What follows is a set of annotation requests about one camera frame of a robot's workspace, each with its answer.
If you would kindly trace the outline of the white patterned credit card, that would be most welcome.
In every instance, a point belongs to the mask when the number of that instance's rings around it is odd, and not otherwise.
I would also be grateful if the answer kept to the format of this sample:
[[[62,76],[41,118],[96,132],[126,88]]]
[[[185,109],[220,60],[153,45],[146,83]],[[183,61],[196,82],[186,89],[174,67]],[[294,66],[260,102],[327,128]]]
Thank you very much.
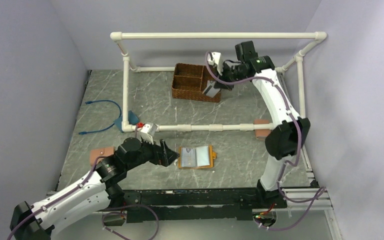
[[[215,87],[214,82],[208,81],[206,87],[202,91],[202,94],[209,98],[214,98],[220,91],[221,89]]]

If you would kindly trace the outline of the orange card holder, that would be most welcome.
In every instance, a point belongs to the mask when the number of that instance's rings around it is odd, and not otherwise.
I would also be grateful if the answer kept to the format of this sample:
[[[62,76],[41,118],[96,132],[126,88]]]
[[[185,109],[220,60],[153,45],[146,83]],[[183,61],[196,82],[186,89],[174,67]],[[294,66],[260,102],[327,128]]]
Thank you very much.
[[[177,166],[179,169],[207,169],[214,166],[217,153],[213,146],[180,147]]]

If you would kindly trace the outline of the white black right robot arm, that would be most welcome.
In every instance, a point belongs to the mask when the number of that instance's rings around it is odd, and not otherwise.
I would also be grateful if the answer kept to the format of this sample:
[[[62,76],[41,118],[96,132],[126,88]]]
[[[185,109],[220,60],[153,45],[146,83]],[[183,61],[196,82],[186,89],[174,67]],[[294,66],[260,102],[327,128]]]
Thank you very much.
[[[255,194],[256,203],[267,208],[275,201],[274,193],[280,192],[287,166],[298,165],[311,123],[290,103],[269,56],[260,56],[252,41],[237,44],[235,52],[236,61],[223,60],[219,52],[207,52],[206,68],[217,89],[252,83],[270,113],[274,128],[264,142],[269,158]]]

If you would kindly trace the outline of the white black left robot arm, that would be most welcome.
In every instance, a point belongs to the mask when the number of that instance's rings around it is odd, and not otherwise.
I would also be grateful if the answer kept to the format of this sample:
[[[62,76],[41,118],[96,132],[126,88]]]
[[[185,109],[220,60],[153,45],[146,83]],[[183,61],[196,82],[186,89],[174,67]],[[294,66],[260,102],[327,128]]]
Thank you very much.
[[[128,171],[145,163],[168,167],[179,156],[162,139],[155,143],[129,137],[118,147],[108,147],[79,180],[43,200],[18,204],[8,239],[49,240],[95,211],[120,209],[126,200],[119,182]]]

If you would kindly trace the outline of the blue credit cards stack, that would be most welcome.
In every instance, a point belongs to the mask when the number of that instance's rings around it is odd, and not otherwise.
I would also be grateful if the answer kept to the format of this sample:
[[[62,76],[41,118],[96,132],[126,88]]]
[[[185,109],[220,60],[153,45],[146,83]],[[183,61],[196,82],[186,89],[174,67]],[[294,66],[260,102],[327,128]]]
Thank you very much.
[[[180,168],[202,168],[211,165],[210,146],[181,147],[179,158]]]

